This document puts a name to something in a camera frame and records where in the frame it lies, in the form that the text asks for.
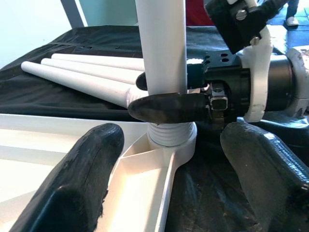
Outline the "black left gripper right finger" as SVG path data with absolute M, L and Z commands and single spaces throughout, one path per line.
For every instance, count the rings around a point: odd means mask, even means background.
M 275 134 L 245 123 L 228 124 L 223 152 L 264 232 L 309 230 L 309 168 Z

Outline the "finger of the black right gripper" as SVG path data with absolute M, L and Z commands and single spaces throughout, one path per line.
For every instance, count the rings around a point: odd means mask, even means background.
M 206 86 L 202 64 L 187 64 L 187 89 L 196 89 Z M 136 79 L 136 86 L 147 90 L 146 74 L 143 72 Z
M 209 118 L 209 99 L 202 93 L 168 93 L 131 102 L 128 113 L 135 119 L 155 124 L 203 121 Z

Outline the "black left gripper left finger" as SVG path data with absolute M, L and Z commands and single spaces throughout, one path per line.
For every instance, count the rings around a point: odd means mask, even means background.
M 51 170 L 12 232 L 93 232 L 125 137 L 114 123 L 95 126 Z

